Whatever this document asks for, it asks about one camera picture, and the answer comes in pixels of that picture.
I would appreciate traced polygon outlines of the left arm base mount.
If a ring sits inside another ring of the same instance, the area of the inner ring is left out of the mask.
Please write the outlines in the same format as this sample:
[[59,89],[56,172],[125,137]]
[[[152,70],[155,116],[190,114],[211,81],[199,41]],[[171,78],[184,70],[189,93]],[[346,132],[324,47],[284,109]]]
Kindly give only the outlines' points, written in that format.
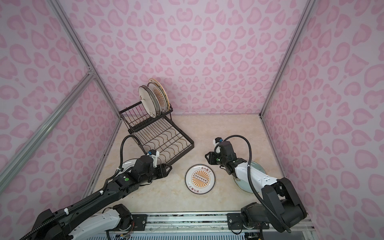
[[115,230],[120,231],[144,231],[147,225],[148,215],[133,214],[123,217],[118,223]]

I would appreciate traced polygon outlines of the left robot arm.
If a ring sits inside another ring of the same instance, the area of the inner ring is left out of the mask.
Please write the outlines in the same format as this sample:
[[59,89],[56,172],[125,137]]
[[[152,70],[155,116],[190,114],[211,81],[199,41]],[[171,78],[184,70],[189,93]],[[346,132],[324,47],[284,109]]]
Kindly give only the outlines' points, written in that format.
[[151,156],[141,156],[134,166],[115,174],[105,185],[90,196],[56,212],[46,210],[40,213],[24,240],[86,240],[102,232],[117,229],[131,231],[134,219],[131,212],[122,204],[107,208],[139,187],[165,178],[172,167],[167,164],[154,165]]

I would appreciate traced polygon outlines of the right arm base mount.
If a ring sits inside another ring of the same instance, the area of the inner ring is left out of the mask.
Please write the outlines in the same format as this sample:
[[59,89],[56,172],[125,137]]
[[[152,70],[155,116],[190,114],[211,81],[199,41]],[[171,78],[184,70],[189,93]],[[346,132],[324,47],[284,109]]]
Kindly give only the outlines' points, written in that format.
[[269,230],[268,217],[261,214],[229,213],[226,214],[229,230]]

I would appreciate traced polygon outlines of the cream star cartoon plate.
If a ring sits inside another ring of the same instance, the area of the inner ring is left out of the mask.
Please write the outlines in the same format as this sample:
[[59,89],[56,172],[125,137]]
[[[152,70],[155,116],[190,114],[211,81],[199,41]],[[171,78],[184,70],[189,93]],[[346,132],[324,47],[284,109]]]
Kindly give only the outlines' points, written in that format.
[[158,82],[157,80],[155,80],[155,79],[153,79],[153,78],[149,79],[149,83],[153,83],[153,84],[157,85],[157,87],[158,87],[158,88],[160,89],[160,91],[163,93],[163,95],[164,95],[164,97],[165,97],[165,102],[166,102],[166,104],[167,104],[167,110],[166,110],[166,112],[169,111],[170,108],[171,108],[171,104],[170,104],[168,95],[167,95],[167,93],[166,93],[164,87],[160,84],[160,82]]

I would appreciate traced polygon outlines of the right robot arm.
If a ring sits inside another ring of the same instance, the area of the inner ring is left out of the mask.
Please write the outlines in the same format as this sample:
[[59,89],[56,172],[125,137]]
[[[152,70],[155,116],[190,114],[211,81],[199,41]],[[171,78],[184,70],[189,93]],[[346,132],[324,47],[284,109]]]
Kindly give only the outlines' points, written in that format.
[[230,141],[216,138],[214,150],[205,155],[210,165],[218,165],[240,181],[243,190],[257,194],[258,202],[241,209],[241,223],[245,228],[271,224],[282,233],[307,217],[307,211],[292,182],[277,179],[256,168],[256,163],[238,158]]

